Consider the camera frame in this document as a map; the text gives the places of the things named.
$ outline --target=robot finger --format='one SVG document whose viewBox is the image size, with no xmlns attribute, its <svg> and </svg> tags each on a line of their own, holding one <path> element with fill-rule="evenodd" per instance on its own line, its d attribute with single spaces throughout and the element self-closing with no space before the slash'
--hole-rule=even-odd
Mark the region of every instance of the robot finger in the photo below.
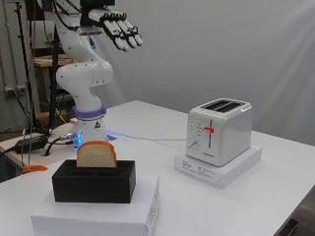
<svg viewBox="0 0 315 236">
<path fill-rule="evenodd" d="M 125 20 L 123 23 L 128 28 L 129 31 L 131 31 L 133 34 L 135 34 L 134 37 L 135 37 L 138 45 L 141 46 L 144 43 L 144 41 L 142 40 L 142 37 L 138 33 L 138 28 L 133 27 L 127 20 Z"/>
<path fill-rule="evenodd" d="M 125 43 L 120 38 L 121 31 L 116 29 L 110 21 L 104 21 L 105 31 L 107 34 L 111 34 L 109 37 L 112 38 L 115 46 L 119 50 L 125 50 Z"/>
<path fill-rule="evenodd" d="M 123 50 L 124 51 L 128 51 L 129 50 L 129 45 L 128 45 L 128 42 L 127 42 L 127 40 L 125 38 L 124 33 L 120 30 L 120 27 L 117 25 L 116 22 L 111 22 L 111 24 L 115 28 L 115 30 L 119 32 L 119 37 L 120 37 L 122 43 L 124 44 Z"/>
<path fill-rule="evenodd" d="M 137 47 L 136 39 L 134 38 L 133 33 L 130 33 L 129 29 L 126 27 L 126 25 L 122 21 L 118 21 L 117 25 L 120 26 L 122 31 L 125 33 L 126 37 L 128 37 L 128 42 L 132 48 Z"/>
</svg>

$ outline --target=toaster knob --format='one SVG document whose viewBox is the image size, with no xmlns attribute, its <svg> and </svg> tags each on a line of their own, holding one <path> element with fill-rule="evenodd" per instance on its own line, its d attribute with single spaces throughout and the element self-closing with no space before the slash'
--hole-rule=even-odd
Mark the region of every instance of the toaster knob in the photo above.
<svg viewBox="0 0 315 236">
<path fill-rule="evenodd" d="M 204 130 L 205 130 L 205 131 L 208 131 L 209 133 L 213 133 L 213 132 L 215 131 L 215 129 L 214 129 L 213 127 L 211 127 L 211 126 L 206 126 L 206 127 L 204 128 Z"/>
</svg>

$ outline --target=bread slice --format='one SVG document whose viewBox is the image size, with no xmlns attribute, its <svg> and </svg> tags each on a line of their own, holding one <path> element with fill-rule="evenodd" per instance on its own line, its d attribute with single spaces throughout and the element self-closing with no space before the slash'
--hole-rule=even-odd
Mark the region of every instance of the bread slice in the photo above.
<svg viewBox="0 0 315 236">
<path fill-rule="evenodd" d="M 114 146 L 104 141 L 83 144 L 77 152 L 77 167 L 117 167 Z"/>
</svg>

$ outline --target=toaster slot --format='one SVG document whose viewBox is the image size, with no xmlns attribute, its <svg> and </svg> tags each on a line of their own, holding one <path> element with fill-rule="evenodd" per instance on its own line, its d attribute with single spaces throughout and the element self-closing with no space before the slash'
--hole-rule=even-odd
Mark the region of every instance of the toaster slot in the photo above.
<svg viewBox="0 0 315 236">
<path fill-rule="evenodd" d="M 229 100 L 219 100 L 219 101 L 215 101 L 213 103 L 207 104 L 205 106 L 203 106 L 203 109 L 207 109 L 207 110 L 216 110 L 224 105 L 227 105 L 228 103 L 230 103 Z"/>
<path fill-rule="evenodd" d="M 244 103 L 241 102 L 232 102 L 224 107 L 221 107 L 220 109 L 217 110 L 217 112 L 225 113 L 227 111 L 233 110 L 238 106 L 243 105 Z"/>
</svg>

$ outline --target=black box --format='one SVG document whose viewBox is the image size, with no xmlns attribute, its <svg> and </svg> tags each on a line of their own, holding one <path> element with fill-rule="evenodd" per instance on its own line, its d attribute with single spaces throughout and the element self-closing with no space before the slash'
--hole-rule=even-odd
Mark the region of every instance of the black box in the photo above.
<svg viewBox="0 0 315 236">
<path fill-rule="evenodd" d="M 118 160 L 116 168 L 77 167 L 76 160 L 65 160 L 52 176 L 55 201 L 130 204 L 135 168 L 131 160 Z"/>
</svg>

